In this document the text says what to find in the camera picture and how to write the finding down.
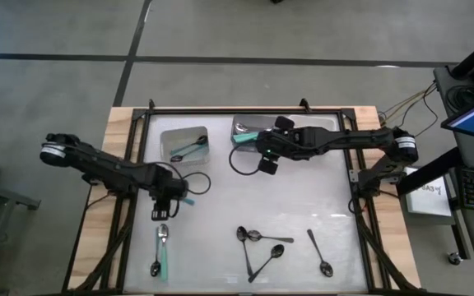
gray concrete floor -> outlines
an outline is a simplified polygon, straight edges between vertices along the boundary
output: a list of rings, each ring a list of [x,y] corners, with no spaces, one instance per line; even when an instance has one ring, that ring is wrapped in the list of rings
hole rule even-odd
[[[127,54],[142,0],[0,0],[0,53]],[[141,55],[458,61],[474,49],[474,0],[154,0]],[[88,191],[80,174],[39,160],[48,132],[99,145],[121,62],[0,61],[1,186],[41,199],[19,210],[0,250],[0,288],[61,289]],[[432,81],[428,68],[135,64],[124,106],[377,105]],[[444,118],[436,93],[428,98]],[[418,105],[405,128],[433,119]],[[419,139],[425,164],[453,147],[438,125]],[[474,295],[474,260],[455,267],[448,226],[407,227],[423,287]]]

floor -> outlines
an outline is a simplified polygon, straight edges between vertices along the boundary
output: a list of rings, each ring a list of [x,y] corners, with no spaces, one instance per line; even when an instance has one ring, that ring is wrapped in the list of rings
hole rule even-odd
[[[61,289],[88,191],[78,172],[41,163],[47,133],[75,133],[99,146],[113,103],[145,106],[150,98],[159,106],[294,105],[306,98],[385,110],[425,89],[430,66],[458,62],[474,49],[474,0],[153,0],[147,15],[144,2],[0,0],[0,53],[115,61],[0,58],[0,184],[42,200],[37,212],[12,217],[0,250],[0,288],[12,295]],[[140,16],[144,30],[132,42]],[[135,54],[322,59],[328,66],[137,62]],[[407,67],[367,67],[379,63]],[[436,93],[428,102],[443,118]],[[416,133],[433,117],[415,107],[404,127]],[[438,126],[418,139],[419,164],[455,145]],[[474,295],[474,260],[446,262],[444,254],[456,249],[450,228],[414,219],[407,228],[422,286]]]

desk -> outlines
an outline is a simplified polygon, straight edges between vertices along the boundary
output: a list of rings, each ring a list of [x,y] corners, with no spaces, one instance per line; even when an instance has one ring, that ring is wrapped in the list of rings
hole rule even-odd
[[[339,108],[339,107],[314,107],[314,109]],[[357,125],[360,130],[379,128],[378,115],[374,106],[352,107],[357,119]],[[156,108],[158,110],[174,108]],[[131,125],[133,108],[113,108],[109,115],[109,121],[105,130],[104,144],[102,149],[119,157],[123,157],[128,141],[128,132]],[[137,143],[140,141],[137,129],[135,135],[135,145],[133,146],[132,161],[137,155]],[[351,152],[352,159],[356,166],[356,153]],[[379,150],[364,150],[365,162],[370,167],[381,156],[383,152]],[[382,189],[389,192],[396,192],[394,186],[383,185]],[[106,193],[103,187],[94,187],[91,190],[89,202],[92,202]],[[109,229],[113,216],[115,199],[113,197],[103,200],[94,205],[86,212],[83,220],[81,232],[77,240],[76,252],[74,253],[73,263],[69,266],[66,283],[64,288],[76,288],[94,269],[98,261],[103,256],[109,239]],[[393,260],[397,268],[406,276],[406,278],[415,286],[420,286],[420,281],[416,271],[416,264],[412,256],[411,244],[407,234],[407,228],[402,215],[399,200],[395,197],[382,195],[374,199],[375,210],[377,212],[379,229],[382,237],[383,247],[387,254]],[[114,284],[118,274],[118,250],[113,260],[113,268],[109,276],[109,285]],[[372,269],[374,272],[374,282],[376,287],[381,287],[381,278],[379,278],[378,264],[374,254],[370,254]]]

white tabletop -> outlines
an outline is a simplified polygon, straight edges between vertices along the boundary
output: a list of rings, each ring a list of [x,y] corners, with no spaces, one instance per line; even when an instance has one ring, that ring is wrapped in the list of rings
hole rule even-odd
[[[204,126],[208,130],[209,163],[179,167],[182,174],[202,171],[210,175],[211,190],[202,196],[189,195],[195,206],[182,204],[170,228],[167,245],[169,279],[152,278],[149,267],[155,260],[155,228],[151,221],[153,202],[140,191],[124,289],[131,293],[326,293],[367,290],[354,216],[347,209],[351,198],[343,151],[329,151],[310,161],[280,159],[276,175],[257,173],[245,177],[228,165],[232,148],[232,115],[151,116],[145,161],[161,161],[163,131]],[[312,125],[323,122],[336,128],[336,115],[312,115]],[[243,171],[257,168],[259,154],[236,152],[235,165]],[[188,179],[201,191],[205,180]],[[292,237],[283,243],[282,257],[273,259],[250,284],[244,250],[235,232],[242,225],[263,235]],[[327,278],[319,271],[319,257],[306,233],[314,231],[324,260],[333,269]],[[270,256],[280,242],[247,241],[253,270]]]

